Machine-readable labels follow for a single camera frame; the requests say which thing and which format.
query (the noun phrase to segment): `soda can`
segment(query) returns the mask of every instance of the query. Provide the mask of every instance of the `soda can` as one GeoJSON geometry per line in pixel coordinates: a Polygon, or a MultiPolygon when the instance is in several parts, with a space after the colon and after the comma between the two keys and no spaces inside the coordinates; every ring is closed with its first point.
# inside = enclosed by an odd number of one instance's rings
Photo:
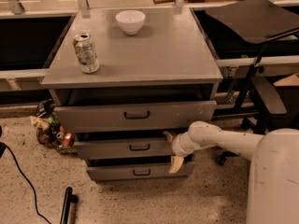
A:
{"type": "Polygon", "coordinates": [[[82,72],[93,73],[100,68],[95,45],[90,34],[82,33],[75,35],[73,45],[82,72]]]}

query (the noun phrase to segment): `open drawer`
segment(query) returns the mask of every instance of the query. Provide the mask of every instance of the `open drawer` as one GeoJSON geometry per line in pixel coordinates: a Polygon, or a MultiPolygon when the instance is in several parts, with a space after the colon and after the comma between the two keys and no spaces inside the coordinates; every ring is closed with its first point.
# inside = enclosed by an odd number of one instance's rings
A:
{"type": "MultiPolygon", "coordinates": [[[[173,133],[187,129],[168,130],[173,133]]],[[[77,133],[75,149],[83,160],[173,155],[164,130],[77,133]]]]}
{"type": "Polygon", "coordinates": [[[188,176],[192,173],[194,162],[183,163],[180,170],[175,174],[169,174],[170,166],[170,163],[101,166],[89,167],[87,172],[91,180],[94,181],[188,176]]]}
{"type": "Polygon", "coordinates": [[[189,127],[211,120],[215,101],[134,105],[58,106],[55,112],[71,133],[155,130],[189,127]]]}

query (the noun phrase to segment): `black cable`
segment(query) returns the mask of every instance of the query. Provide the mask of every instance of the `black cable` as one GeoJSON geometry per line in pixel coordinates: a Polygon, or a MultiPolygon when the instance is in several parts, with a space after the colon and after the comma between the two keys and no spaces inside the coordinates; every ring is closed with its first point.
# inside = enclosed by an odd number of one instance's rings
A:
{"type": "Polygon", "coordinates": [[[34,195],[35,195],[35,204],[36,204],[36,212],[37,212],[37,214],[38,214],[39,216],[43,217],[43,218],[50,224],[50,222],[49,222],[43,215],[41,215],[41,214],[38,212],[38,208],[37,208],[37,197],[36,197],[36,189],[35,189],[35,187],[34,187],[33,184],[30,182],[30,180],[28,179],[28,177],[24,174],[24,172],[21,170],[21,168],[20,168],[20,166],[19,166],[19,164],[18,164],[18,161],[17,161],[17,159],[16,159],[14,153],[13,153],[12,150],[10,149],[10,147],[9,147],[8,145],[6,145],[6,144],[4,144],[4,145],[7,147],[7,149],[8,149],[9,152],[11,153],[11,156],[12,156],[13,160],[16,162],[16,165],[17,165],[17,167],[18,167],[18,169],[19,169],[21,175],[26,179],[26,181],[29,183],[30,187],[32,188],[32,190],[33,190],[33,192],[34,192],[34,195]]]}

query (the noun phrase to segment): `speckled floor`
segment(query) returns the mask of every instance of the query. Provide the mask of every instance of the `speckled floor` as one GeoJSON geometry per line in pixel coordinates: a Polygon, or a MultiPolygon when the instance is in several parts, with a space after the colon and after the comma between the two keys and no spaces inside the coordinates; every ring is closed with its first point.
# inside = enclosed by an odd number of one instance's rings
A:
{"type": "MultiPolygon", "coordinates": [[[[68,186],[79,197],[70,223],[245,223],[247,161],[230,158],[220,167],[215,159],[221,151],[212,148],[197,153],[188,178],[96,184],[80,158],[38,144],[30,115],[31,109],[0,110],[1,141],[14,151],[36,188],[40,213],[51,223],[60,223],[68,186]]],[[[7,150],[0,159],[0,176],[0,223],[46,223],[36,214],[33,192],[7,150]]]]}

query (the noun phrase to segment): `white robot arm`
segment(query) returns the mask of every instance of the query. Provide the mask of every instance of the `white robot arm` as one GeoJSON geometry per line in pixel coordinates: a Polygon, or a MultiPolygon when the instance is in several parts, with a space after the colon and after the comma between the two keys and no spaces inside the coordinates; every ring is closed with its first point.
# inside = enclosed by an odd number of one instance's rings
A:
{"type": "Polygon", "coordinates": [[[195,150],[219,146],[251,160],[247,224],[297,224],[299,219],[299,130],[259,135],[223,131],[202,121],[186,133],[166,133],[176,156],[170,173],[195,150]]]}
{"type": "Polygon", "coordinates": [[[195,150],[208,147],[222,147],[247,160],[251,160],[254,150],[263,135],[224,131],[218,126],[203,121],[196,121],[186,133],[172,135],[165,133],[176,156],[172,158],[170,173],[176,173],[183,163],[183,158],[195,150]]]}

